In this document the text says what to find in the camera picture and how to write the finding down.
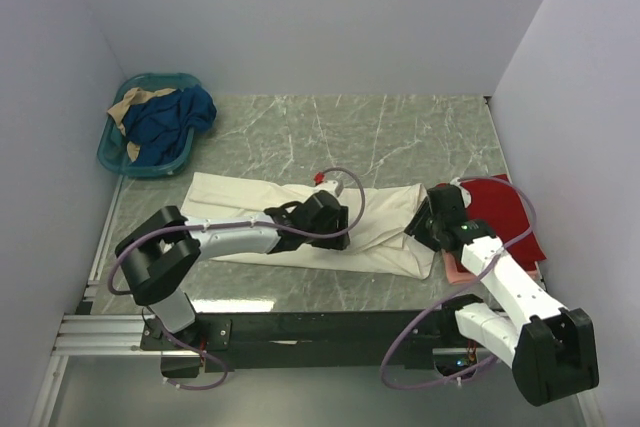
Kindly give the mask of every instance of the white cloth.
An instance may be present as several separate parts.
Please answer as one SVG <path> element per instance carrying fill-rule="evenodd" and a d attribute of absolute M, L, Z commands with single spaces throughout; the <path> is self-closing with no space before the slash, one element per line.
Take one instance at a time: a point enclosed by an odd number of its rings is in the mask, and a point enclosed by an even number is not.
<path fill-rule="evenodd" d="M 182 213 L 207 219 L 228 219 L 262 212 L 313 193 L 305 185 L 283 185 L 196 172 L 182 204 Z M 365 189 L 362 220 L 349 232 L 344 251 L 303 245 L 295 252 L 235 254 L 216 260 L 258 265 L 378 272 L 424 279 L 431 271 L 433 251 L 403 233 L 426 193 L 421 184 L 390 189 Z M 345 189 L 340 203 L 349 207 L 349 222 L 360 209 L 357 189 Z"/>

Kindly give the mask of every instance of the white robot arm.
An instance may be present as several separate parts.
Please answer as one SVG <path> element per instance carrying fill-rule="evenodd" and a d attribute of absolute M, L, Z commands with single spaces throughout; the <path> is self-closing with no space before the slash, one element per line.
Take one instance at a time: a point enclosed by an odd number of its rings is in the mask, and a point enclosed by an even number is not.
<path fill-rule="evenodd" d="M 202 335 L 197 332 L 198 316 L 179 287 L 189 268 L 202 259 L 241 252 L 273 254 L 296 250 L 304 243 L 344 250 L 349 244 L 348 234 L 314 240 L 279 228 L 286 225 L 312 234 L 343 232 L 348 211 L 337 200 L 341 190 L 338 182 L 322 183 L 304 203 L 292 202 L 227 220 L 184 217 L 176 207 L 161 209 L 118 245 L 118 256 L 131 244 L 140 244 L 142 237 L 167 226 L 205 228 L 150 238 L 131 250 L 122 261 L 122 270 L 135 302 L 149 307 L 164 328 L 181 336 L 185 344 L 196 342 Z M 225 228 L 216 229 L 220 224 Z M 452 253 L 481 279 L 504 309 L 504 313 L 494 312 L 479 299 L 458 302 L 447 329 L 452 326 L 457 335 L 476 341 L 511 367 L 518 388 L 530 403 L 541 405 L 598 384 L 589 317 L 580 309 L 569 311 L 544 292 L 504 250 L 486 222 L 469 220 L 458 187 L 429 189 L 405 233 L 434 251 Z M 372 321 L 371 314 L 364 315 L 367 322 Z M 319 320 L 311 318 L 309 322 L 315 332 Z M 381 334 L 376 332 L 375 321 L 373 325 L 375 342 Z M 353 330 L 340 332 L 357 334 Z M 305 335 L 299 340 L 309 342 L 311 334 Z"/>

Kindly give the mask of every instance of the laundry basket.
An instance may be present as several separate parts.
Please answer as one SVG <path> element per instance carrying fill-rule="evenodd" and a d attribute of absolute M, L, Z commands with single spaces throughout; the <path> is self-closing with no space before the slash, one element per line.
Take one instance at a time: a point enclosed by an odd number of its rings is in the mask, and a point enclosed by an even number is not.
<path fill-rule="evenodd" d="M 183 90 L 198 84 L 200 81 L 189 74 L 141 74 L 127 80 L 120 86 L 113 103 L 120 102 L 124 94 L 134 87 L 154 92 L 169 88 Z M 127 139 L 118 130 L 113 119 L 107 116 L 107 123 L 104 126 L 98 147 L 98 160 L 108 170 L 128 177 L 151 178 L 174 175 L 186 166 L 193 144 L 193 135 L 194 129 L 192 127 L 189 129 L 184 150 L 175 160 L 163 165 L 135 167 L 131 165 L 131 160 L 127 155 Z"/>

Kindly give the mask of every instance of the marble surface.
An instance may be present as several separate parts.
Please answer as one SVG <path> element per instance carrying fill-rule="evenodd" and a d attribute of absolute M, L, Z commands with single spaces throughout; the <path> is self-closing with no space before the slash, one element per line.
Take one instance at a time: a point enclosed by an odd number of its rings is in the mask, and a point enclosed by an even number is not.
<path fill-rule="evenodd" d="M 417 182 L 430 187 L 456 176 L 506 170 L 479 96 L 221 96 L 214 101 L 219 112 L 214 129 L 197 139 L 184 172 L 124 180 L 92 313 L 140 311 L 128 296 L 113 297 L 104 285 L 115 245 L 160 207 L 180 206 L 194 172 L 310 184 L 317 171 L 338 165 L 359 174 L 365 187 Z M 116 279 L 123 288 L 120 274 Z M 440 255 L 425 280 L 207 260 L 191 269 L 182 286 L 203 312 L 418 309 L 455 289 L 445 279 Z M 471 292 L 490 300 L 483 286 Z"/>

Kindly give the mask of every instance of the clothing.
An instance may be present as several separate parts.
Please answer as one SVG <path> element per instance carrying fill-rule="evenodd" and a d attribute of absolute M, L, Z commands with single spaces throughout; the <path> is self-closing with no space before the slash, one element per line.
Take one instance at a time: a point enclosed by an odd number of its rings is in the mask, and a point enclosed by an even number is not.
<path fill-rule="evenodd" d="M 212 219 L 229 219 L 261 212 L 294 200 L 304 202 L 313 187 L 195 173 L 181 212 Z M 236 254 L 215 260 L 259 265 L 379 272 L 424 279 L 431 271 L 434 252 L 404 234 L 426 193 L 421 184 L 391 189 L 365 189 L 365 213 L 349 232 L 344 251 L 303 245 L 295 252 Z M 349 222 L 360 208 L 360 193 L 345 189 L 340 204 L 349 207 Z"/>
<path fill-rule="evenodd" d="M 175 160 L 184 150 L 189 130 L 205 132 L 213 125 L 216 112 L 211 96 L 199 85 L 130 106 L 122 125 L 127 139 L 140 146 L 132 165 Z"/>
<path fill-rule="evenodd" d="M 504 174 L 495 177 L 509 180 Z M 514 238 L 529 227 L 520 197 L 508 185 L 475 180 L 465 182 L 464 188 L 471 196 L 471 202 L 465 202 L 469 219 L 485 220 L 503 241 Z M 523 270 L 532 276 L 537 275 L 536 262 L 546 259 L 534 234 L 512 245 L 508 251 Z M 460 263 L 455 262 L 453 257 L 448 256 L 445 256 L 445 272 L 451 283 L 469 282 L 474 277 Z"/>
<path fill-rule="evenodd" d="M 134 87 L 132 89 L 127 90 L 127 93 L 124 94 L 124 97 L 120 102 L 114 104 L 109 110 L 107 110 L 107 114 L 111 116 L 111 118 L 116 123 L 116 127 L 118 130 L 126 137 L 127 133 L 122 125 L 122 119 L 129 112 L 129 107 L 136 104 L 144 104 L 154 97 L 161 97 L 163 95 L 170 94 L 176 89 L 161 89 L 156 90 L 155 92 L 147 92 L 146 90 L 142 90 L 138 87 Z M 138 158 L 138 154 L 140 152 L 140 146 L 134 144 L 133 142 L 127 143 L 127 155 L 133 161 Z"/>

